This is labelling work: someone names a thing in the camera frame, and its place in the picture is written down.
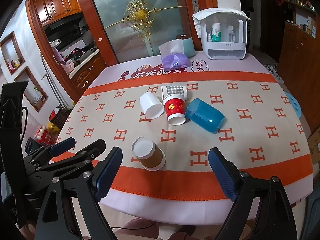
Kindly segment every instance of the sliding glass door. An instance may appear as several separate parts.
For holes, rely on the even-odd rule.
[[[191,34],[186,0],[93,0],[119,62],[159,55],[158,46]]]

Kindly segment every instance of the blue plastic stool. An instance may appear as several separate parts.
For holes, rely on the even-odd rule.
[[[289,93],[287,93],[287,92],[284,92],[284,93],[286,94],[287,98],[289,99],[293,109],[296,111],[298,118],[300,118],[302,112],[301,112],[301,107],[300,107],[298,101]]]

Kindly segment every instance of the white storage box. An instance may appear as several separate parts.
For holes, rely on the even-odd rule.
[[[207,41],[214,19],[221,26],[221,42]],[[210,59],[243,59],[247,47],[247,21],[250,20],[243,11],[224,8],[209,8],[193,15],[202,49]],[[233,26],[235,42],[226,42],[228,25]]]

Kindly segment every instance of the black cable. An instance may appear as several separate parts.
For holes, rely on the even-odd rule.
[[[24,110],[26,111],[26,119],[25,119],[25,121],[24,121],[24,130],[23,130],[23,134],[22,134],[20,143],[22,143],[23,138],[24,138],[24,134],[26,133],[27,121],[28,121],[28,108],[26,108],[25,106],[23,106],[21,109],[22,109],[22,110],[24,109]]]
[[[119,229],[126,229],[126,230],[140,230],[140,229],[146,229],[146,228],[149,228],[151,226],[153,226],[156,222],[154,222],[152,225],[148,226],[148,227],[145,227],[145,228],[121,228],[121,227],[111,227],[111,229],[114,229],[114,228],[119,228]]]

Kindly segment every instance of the red paper cup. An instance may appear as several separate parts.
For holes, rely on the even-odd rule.
[[[178,94],[168,95],[164,98],[164,109],[167,113],[169,124],[180,125],[186,121],[184,100],[184,96]]]

